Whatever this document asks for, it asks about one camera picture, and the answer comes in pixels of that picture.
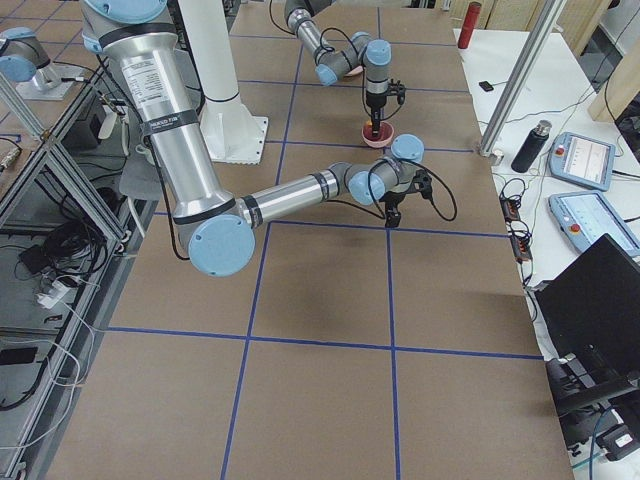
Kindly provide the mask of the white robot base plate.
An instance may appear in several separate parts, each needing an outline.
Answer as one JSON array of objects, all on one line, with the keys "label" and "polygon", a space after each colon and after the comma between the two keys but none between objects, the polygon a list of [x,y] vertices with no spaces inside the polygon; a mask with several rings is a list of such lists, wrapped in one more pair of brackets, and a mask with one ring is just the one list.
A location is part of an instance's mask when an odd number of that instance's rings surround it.
[{"label": "white robot base plate", "polygon": [[268,126],[267,117],[252,115],[240,119],[203,115],[200,122],[211,160],[229,164],[259,164]]}]

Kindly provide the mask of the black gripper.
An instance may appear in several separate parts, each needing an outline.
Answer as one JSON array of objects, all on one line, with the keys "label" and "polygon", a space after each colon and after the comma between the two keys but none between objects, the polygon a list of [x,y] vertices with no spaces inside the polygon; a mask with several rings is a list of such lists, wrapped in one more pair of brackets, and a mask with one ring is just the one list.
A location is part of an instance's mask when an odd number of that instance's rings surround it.
[{"label": "black gripper", "polygon": [[414,194],[414,191],[408,189],[404,192],[389,191],[381,197],[380,201],[384,204],[386,228],[397,228],[400,225],[402,214],[400,213],[399,205],[408,195],[412,194]]},{"label": "black gripper", "polygon": [[365,91],[365,104],[370,111],[371,138],[380,137],[382,109],[387,103],[386,93],[373,93]]}]

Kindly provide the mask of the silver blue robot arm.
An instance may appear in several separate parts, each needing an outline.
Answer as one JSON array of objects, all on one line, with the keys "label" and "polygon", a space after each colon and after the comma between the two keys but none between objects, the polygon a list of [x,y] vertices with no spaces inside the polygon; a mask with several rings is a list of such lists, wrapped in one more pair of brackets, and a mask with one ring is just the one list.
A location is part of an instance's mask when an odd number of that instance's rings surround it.
[{"label": "silver blue robot arm", "polygon": [[264,139],[267,122],[239,97],[224,10],[218,1],[184,1],[181,16],[205,95],[190,100],[174,54],[178,35],[163,1],[85,1],[88,50],[120,69],[141,118],[142,134],[163,167],[175,199],[172,217],[191,263],[224,277],[244,268],[262,223],[341,194],[368,205],[405,193],[424,146],[397,137],[389,155],[372,164],[337,163],[328,169],[242,198],[226,190],[213,162],[245,160]]},{"label": "silver blue robot arm", "polygon": [[389,75],[391,45],[386,40],[374,39],[367,32],[356,32],[347,38],[348,45],[344,49],[334,48],[314,21],[317,14],[332,4],[333,1],[286,1],[286,26],[312,54],[315,72],[322,85],[335,84],[357,67],[364,69],[365,105],[369,108],[372,137],[378,139],[383,109],[387,97],[392,94]]}]

